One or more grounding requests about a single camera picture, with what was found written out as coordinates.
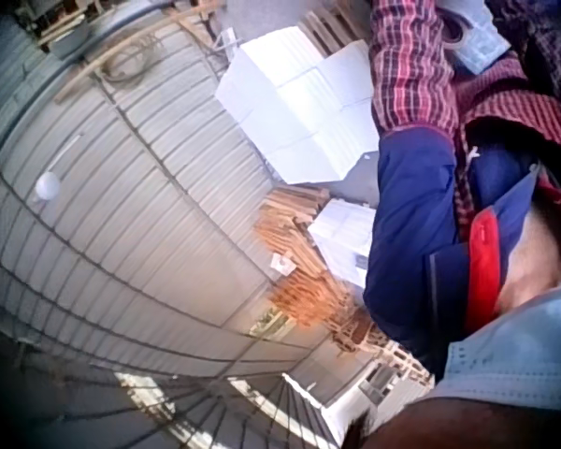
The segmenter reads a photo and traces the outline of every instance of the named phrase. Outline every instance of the red strap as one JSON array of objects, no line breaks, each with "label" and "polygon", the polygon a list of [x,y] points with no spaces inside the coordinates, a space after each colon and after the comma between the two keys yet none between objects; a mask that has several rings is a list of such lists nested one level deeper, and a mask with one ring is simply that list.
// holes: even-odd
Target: red strap
[{"label": "red strap", "polygon": [[466,332],[476,332],[495,318],[500,289],[498,224],[492,208],[472,221],[469,236],[469,290]]}]

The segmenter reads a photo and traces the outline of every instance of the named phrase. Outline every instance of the shirt sleeve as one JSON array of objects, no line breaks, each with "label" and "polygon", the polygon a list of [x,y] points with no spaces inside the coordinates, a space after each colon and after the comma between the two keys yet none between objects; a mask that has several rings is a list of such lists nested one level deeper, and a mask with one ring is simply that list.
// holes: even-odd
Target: shirt sleeve
[{"label": "shirt sleeve", "polygon": [[452,138],[458,125],[453,69],[435,0],[374,0],[371,27],[372,102],[381,133],[421,123]]}]

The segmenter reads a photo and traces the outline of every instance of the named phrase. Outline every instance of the red plaid shirt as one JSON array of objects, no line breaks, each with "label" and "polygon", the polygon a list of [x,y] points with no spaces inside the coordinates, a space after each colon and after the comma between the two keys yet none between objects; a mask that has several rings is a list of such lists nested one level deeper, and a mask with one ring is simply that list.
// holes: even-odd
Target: red plaid shirt
[{"label": "red plaid shirt", "polygon": [[[514,53],[479,77],[453,85],[435,0],[374,0],[371,25],[373,108],[381,131],[424,123],[453,139],[458,156],[454,205],[467,239],[477,212],[467,176],[468,125],[487,117],[521,123],[561,146],[561,104],[530,90]],[[550,189],[554,203],[561,203],[561,192],[547,179],[539,187]]]}]

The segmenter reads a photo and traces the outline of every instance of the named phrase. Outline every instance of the face mask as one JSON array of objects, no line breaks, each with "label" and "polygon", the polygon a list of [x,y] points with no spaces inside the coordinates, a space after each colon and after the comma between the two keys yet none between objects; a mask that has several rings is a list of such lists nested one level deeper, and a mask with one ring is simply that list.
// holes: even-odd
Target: face mask
[{"label": "face mask", "polygon": [[561,411],[561,287],[452,343],[427,398],[467,398]]}]

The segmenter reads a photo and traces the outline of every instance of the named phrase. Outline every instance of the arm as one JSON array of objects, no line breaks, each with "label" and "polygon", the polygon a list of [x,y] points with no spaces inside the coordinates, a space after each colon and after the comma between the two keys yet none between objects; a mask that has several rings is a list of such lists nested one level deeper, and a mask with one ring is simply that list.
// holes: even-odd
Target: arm
[{"label": "arm", "polygon": [[424,261],[456,240],[457,112],[441,29],[434,0],[374,1],[370,59],[381,132],[380,205],[364,300],[379,328],[433,372]]}]

